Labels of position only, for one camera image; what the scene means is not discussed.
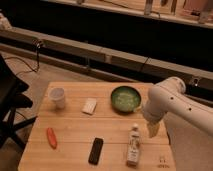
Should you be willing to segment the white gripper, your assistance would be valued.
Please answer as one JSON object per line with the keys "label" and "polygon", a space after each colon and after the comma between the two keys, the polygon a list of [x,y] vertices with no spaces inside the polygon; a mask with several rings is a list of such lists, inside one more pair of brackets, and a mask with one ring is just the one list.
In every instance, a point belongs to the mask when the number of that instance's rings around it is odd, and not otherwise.
{"label": "white gripper", "polygon": [[161,115],[152,115],[150,113],[145,113],[144,118],[147,120],[147,128],[149,131],[149,137],[153,138],[158,134],[160,121],[162,120]]}

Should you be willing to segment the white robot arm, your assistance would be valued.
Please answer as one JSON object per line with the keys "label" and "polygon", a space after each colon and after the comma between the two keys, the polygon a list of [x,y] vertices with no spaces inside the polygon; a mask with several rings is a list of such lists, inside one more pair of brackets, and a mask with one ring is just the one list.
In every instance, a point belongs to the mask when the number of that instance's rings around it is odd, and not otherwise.
{"label": "white robot arm", "polygon": [[179,77],[169,77],[151,86],[142,108],[144,118],[157,124],[171,112],[213,136],[213,108],[186,97],[185,91],[186,85]]}

